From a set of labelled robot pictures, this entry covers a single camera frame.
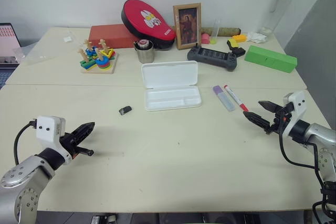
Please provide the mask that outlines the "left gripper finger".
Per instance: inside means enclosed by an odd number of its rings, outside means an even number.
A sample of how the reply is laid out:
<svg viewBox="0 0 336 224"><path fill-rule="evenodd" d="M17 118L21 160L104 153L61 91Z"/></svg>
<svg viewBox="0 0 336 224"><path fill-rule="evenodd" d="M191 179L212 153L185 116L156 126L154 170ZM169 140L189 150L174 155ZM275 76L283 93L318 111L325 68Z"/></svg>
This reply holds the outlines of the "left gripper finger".
<svg viewBox="0 0 336 224"><path fill-rule="evenodd" d="M72 139L71 143L72 144L80 144L82 141L84 141L93 131L95 126L95 122L89 122L80 125L78 128L76 128L71 134L72 134Z"/></svg>
<svg viewBox="0 0 336 224"><path fill-rule="evenodd" d="M82 148L82 147L76 146L76 153L87 155L87 156L92 156L94 154L94 151L93 150L89 150L87 148Z"/></svg>

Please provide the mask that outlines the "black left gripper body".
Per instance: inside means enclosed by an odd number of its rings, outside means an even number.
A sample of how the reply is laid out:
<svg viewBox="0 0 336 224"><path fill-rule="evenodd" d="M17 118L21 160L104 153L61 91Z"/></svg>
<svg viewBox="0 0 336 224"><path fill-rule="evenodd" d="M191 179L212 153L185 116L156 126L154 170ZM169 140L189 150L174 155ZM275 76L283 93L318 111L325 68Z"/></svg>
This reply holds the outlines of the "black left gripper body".
<svg viewBox="0 0 336 224"><path fill-rule="evenodd" d="M78 137L77 133L65 133L65 135L60 138L62 147L70 154L72 159L79 154Z"/></svg>

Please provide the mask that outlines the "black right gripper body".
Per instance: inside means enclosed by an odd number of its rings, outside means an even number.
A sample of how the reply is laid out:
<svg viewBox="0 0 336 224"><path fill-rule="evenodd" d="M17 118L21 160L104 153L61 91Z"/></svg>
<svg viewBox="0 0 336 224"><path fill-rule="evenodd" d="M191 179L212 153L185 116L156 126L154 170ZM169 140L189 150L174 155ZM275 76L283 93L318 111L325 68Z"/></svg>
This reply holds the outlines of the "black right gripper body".
<svg viewBox="0 0 336 224"><path fill-rule="evenodd" d="M272 132L277 133L278 135L282 135L285 125L290 121L291 112L294 110L293 102L287 103L282 107L281 111L275 113L274 123L270 126L268 130L265 130L266 134L270 134Z"/></svg>

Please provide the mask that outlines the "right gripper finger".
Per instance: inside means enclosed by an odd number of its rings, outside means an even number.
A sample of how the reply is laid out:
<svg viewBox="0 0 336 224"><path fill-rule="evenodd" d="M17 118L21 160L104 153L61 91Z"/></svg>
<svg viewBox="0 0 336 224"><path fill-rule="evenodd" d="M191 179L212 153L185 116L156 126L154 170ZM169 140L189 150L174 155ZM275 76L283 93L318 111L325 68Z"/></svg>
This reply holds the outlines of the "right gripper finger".
<svg viewBox="0 0 336 224"><path fill-rule="evenodd" d="M264 130L268 130L270 128L269 121L263 119L260 115L254 112L248 112L248 111L244 111L243 114L250 122L259 126L260 128Z"/></svg>
<svg viewBox="0 0 336 224"><path fill-rule="evenodd" d="M282 106L277 105L271 101L258 101L258 103L267 111L271 113L277 113L282 110Z"/></svg>

